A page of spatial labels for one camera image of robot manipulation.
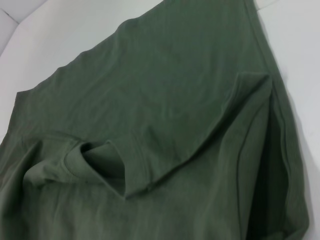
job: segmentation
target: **olive green shirt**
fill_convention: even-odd
[[[164,0],[17,94],[1,240],[301,240],[308,224],[252,0]]]

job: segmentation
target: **white surface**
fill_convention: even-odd
[[[46,0],[0,0],[0,8],[20,23]]]
[[[0,9],[0,56],[18,24]]]
[[[310,228],[320,240],[320,1],[279,0],[259,11],[295,113]]]
[[[16,92],[33,88],[160,1],[49,0],[24,20],[0,57],[0,136]],[[306,240],[320,239],[319,9],[319,0],[278,0],[259,11],[296,115],[310,211]]]

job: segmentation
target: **t-shirt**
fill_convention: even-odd
[[[1,240],[301,240],[303,167],[252,0],[164,0],[16,97]]]

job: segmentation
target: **green t-shirt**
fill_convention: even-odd
[[[19,92],[0,186],[1,240],[302,239],[294,118],[252,0],[165,0]]]

